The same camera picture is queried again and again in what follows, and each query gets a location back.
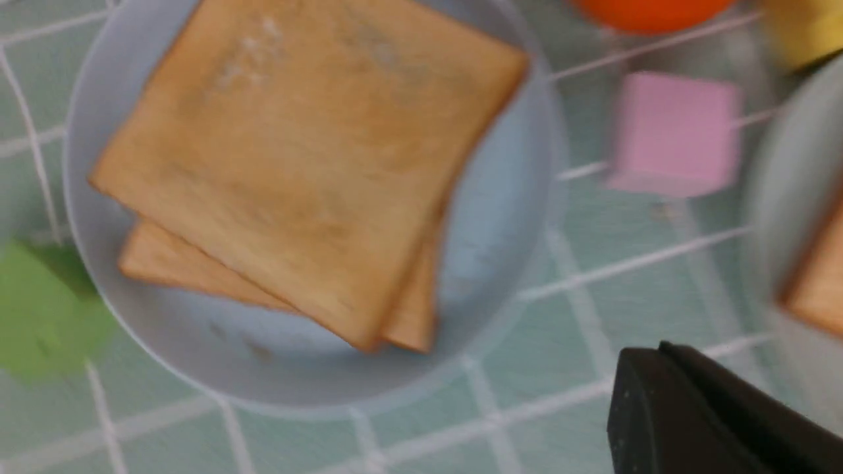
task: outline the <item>toast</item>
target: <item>toast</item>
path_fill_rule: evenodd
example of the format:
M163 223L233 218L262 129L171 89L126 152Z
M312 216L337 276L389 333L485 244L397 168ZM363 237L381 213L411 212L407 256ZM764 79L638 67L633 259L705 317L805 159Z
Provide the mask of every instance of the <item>toast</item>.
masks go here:
M843 337L843 194L826 214L781 295L781 306Z
M427 237L402 290L384 339L427 353L436 327L436 270L440 229ZM271 310L299 313L289 303L261 290L155 223L141 219L123 248L120 269L127 277L183 288Z
M411 0L203 0L89 180L372 351L527 65Z

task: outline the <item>pink cube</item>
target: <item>pink cube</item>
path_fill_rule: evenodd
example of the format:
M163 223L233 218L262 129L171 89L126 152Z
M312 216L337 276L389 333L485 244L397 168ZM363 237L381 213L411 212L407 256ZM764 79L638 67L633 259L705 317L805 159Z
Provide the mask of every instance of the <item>pink cube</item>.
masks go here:
M628 75L607 186L692 197L732 184L740 153L734 127L740 106L740 92L729 83Z

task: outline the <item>light blue plate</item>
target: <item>light blue plate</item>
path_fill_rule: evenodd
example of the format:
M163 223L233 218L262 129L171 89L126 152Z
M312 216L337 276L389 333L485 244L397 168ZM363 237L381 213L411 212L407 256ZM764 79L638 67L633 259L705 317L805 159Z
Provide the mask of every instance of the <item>light blue plate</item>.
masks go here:
M73 235L123 326L186 380L262 412L333 417L381 410L457 374L519 314L512 296L549 210L564 154L560 107L537 42L506 2L424 3L528 51L532 70L475 152L456 191L440 273L435 349L365 356L310 320L146 285L116 262L134 216L87 183L196 0L131 0L103 29L72 99L65 190Z
M746 207L753 226L744 247L747 288L760 296L816 420L843 433L843 339L799 322L774 304L843 186L843 58L791 100L756 160Z

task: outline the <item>orange object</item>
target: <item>orange object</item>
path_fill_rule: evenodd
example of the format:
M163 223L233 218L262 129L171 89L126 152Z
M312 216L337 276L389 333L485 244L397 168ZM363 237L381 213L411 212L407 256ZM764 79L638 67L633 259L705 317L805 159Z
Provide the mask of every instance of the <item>orange object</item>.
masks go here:
M653 35L706 21L734 0L574 0L586 13L618 30Z

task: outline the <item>tile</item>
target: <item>tile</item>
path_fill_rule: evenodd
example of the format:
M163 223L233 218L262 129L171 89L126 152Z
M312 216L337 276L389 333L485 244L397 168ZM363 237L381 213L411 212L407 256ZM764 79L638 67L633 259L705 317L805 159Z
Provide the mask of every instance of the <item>tile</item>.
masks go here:
M603 187L602 176L568 181L564 230L581 271L678 243L671 223L654 216L658 197Z
M111 416L130 417L196 395L196 391L155 362L124 331L97 361Z
M237 466L223 425L210 413L121 444L131 474L236 474Z
M539 37L554 71L606 56L597 26L569 2L515 0L515 4Z
M703 197L689 199L691 212L702 235L735 229L744 224L744 192L769 122L756 123L742 130L742 158L734 186Z
M0 142L26 137L24 116L6 74L0 74Z
M726 33L704 36L681 43L677 46L650 51L633 57L631 71L657 71L677 74L689 78L701 78L735 83L744 93L744 113L772 107L774 104L763 89L749 83L750 78L740 73L738 67L743 63L743 48L737 43L728 44ZM741 58L733 64L732 55Z
M621 77L619 68L609 65L559 81L572 168L609 158Z
M521 321L483 363L500 408L597 379L565 294L530 304Z
M105 0L26 0L5 4L2 9L0 36L5 36L103 10Z
M372 426L385 448L479 417L469 381L463 376L408 407L372 417Z
M542 235L535 252L535 268L525 278L522 289L541 287L560 279L559 266L550 252L550 242L546 235Z
M23 385L0 372L0 459L99 428L85 374Z
M707 251L714 262L717 277L726 289L741 332L758 334L768 331L769 327L760 311L760 303L755 299L754 292L744 284L742 245L743 240L730 239L710 247Z
M41 145L41 156L44 157L44 169L50 182L50 193L56 206L56 216L59 224L67 222L67 208L64 203L64 184L62 183L62 150L64 143L61 139Z
M719 342L685 256L591 283L588 290L615 351L662 340L699 349Z
M609 398L600 397L509 429L524 474L612 472L606 421Z
M459 444L435 455L390 467L389 474L497 474L495 455L485 439Z
M351 421L307 423L240 412L256 474L299 474L360 454Z
M0 158L0 203L0 243L50 227L29 151Z
M102 24L75 26L8 48L9 63L40 132L64 122L76 75Z
M66 461L58 466L40 471L39 474L113 474L108 454L105 451Z

